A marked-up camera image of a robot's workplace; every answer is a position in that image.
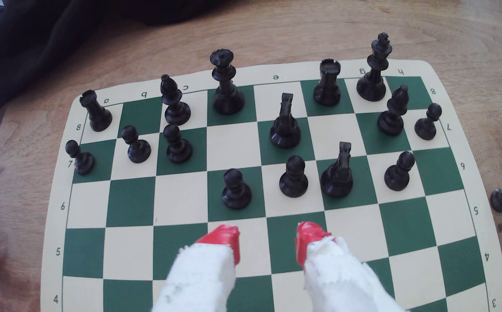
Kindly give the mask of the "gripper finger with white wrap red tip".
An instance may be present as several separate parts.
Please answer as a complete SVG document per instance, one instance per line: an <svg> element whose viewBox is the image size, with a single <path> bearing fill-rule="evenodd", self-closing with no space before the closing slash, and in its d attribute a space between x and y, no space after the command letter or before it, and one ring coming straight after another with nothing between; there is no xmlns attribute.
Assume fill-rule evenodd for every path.
<svg viewBox="0 0 502 312"><path fill-rule="evenodd" d="M372 268L352 254L343 237L314 222L300 222L295 246L313 311L405 311Z"/></svg>
<svg viewBox="0 0 502 312"><path fill-rule="evenodd" d="M226 311L240 262L240 231L221 224L179 249L152 311Z"/></svg>

